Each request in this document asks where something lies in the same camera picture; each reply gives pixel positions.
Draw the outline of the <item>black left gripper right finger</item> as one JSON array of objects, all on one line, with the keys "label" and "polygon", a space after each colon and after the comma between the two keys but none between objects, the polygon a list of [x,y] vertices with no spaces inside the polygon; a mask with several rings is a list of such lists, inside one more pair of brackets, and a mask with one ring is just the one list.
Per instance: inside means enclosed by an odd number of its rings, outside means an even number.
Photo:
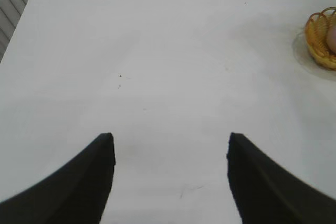
[{"label": "black left gripper right finger", "polygon": [[335,223],[335,200],[306,184],[246,136],[231,133],[228,183],[243,223]]}]

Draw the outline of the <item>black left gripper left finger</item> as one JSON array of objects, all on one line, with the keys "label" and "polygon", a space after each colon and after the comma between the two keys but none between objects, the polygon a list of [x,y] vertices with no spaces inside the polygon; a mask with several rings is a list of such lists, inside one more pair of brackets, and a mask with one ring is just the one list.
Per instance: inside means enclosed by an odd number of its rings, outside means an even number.
[{"label": "black left gripper left finger", "polygon": [[1,223],[99,223],[116,165],[111,133],[97,136],[60,169],[1,202]]}]

